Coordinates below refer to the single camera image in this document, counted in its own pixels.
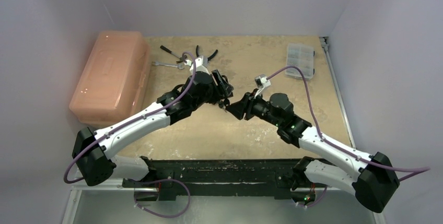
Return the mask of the black padlock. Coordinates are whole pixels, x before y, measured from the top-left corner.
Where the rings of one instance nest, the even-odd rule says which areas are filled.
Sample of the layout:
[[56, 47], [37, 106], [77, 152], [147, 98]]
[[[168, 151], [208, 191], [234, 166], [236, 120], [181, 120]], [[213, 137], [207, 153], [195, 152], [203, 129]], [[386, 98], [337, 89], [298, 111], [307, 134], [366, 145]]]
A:
[[229, 99], [223, 99], [217, 102], [218, 106], [222, 110], [226, 110], [226, 107], [230, 105]]

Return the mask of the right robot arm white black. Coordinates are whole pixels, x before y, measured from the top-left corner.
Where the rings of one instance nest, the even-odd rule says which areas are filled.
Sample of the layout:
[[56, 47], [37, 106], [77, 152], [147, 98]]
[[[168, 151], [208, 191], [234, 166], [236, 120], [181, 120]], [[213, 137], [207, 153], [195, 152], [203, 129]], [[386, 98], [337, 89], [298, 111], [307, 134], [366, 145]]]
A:
[[329, 138], [308, 121], [294, 113], [294, 106], [284, 93], [275, 93], [269, 100], [247, 92], [243, 98], [226, 107], [239, 120], [258, 117], [277, 128], [284, 142], [326, 159], [303, 157], [293, 168], [292, 189], [307, 184], [324, 184], [354, 195], [367, 209], [381, 213], [400, 180], [390, 170], [390, 159], [377, 152], [359, 151]]

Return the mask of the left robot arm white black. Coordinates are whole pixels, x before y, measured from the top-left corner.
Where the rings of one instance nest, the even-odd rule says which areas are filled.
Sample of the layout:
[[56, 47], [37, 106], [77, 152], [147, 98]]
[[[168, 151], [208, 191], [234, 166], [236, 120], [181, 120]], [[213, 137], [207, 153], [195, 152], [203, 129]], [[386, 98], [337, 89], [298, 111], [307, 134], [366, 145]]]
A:
[[81, 177], [68, 179], [67, 184], [84, 180], [89, 186], [96, 186], [111, 178], [118, 169], [128, 168], [118, 162], [117, 154], [140, 138], [180, 120], [183, 120], [205, 103], [227, 105], [233, 97], [234, 87], [218, 70], [211, 73], [197, 71], [184, 84], [175, 86], [164, 93], [151, 105], [140, 112], [102, 129], [84, 127], [79, 130], [73, 147], [73, 162]]

